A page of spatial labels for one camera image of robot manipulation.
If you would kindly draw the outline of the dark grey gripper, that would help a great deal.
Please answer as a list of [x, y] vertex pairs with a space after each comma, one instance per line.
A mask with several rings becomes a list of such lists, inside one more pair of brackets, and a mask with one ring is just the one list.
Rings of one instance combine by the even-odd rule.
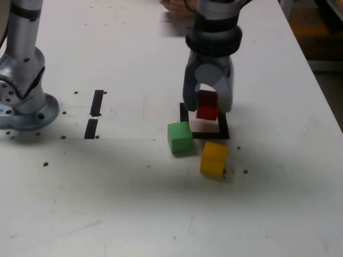
[[233, 104], [233, 81], [234, 70], [230, 56], [210, 57], [191, 51], [183, 84], [186, 108], [189, 111], [197, 110], [200, 87], [208, 85], [217, 93], [217, 107], [220, 112], [230, 112]]

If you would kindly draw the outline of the person's hand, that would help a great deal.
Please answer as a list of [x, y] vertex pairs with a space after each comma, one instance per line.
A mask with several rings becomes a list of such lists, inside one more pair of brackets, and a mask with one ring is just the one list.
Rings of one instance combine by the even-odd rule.
[[192, 17], [194, 15], [194, 13], [186, 7], [183, 0], [159, 0], [159, 3], [175, 16]]

